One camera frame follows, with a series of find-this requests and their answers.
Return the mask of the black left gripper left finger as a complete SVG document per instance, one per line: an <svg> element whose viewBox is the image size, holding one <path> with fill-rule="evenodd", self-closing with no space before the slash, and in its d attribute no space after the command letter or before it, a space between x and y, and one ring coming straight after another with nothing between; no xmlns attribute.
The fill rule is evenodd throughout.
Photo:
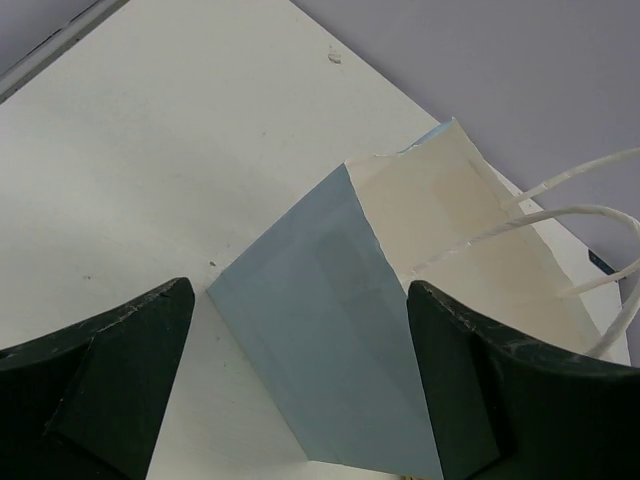
<svg viewBox="0 0 640 480"><path fill-rule="evenodd" d="M146 478L194 305L175 278L3 349L2 478Z"/></svg>

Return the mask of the blue white paper bag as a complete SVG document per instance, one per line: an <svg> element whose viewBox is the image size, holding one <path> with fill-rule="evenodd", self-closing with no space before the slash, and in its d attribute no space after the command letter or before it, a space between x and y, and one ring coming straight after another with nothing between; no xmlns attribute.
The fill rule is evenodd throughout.
<svg viewBox="0 0 640 480"><path fill-rule="evenodd" d="M410 285L550 345L633 366L639 308L561 223L492 168L458 122L341 164L208 294L313 461L444 476L411 338Z"/></svg>

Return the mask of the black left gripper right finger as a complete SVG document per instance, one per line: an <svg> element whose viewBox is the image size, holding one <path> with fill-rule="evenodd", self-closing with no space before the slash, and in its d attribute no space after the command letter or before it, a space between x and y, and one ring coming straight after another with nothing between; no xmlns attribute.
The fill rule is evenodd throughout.
<svg viewBox="0 0 640 480"><path fill-rule="evenodd" d="M408 321L448 479L635 479L639 372L550 345L415 281Z"/></svg>

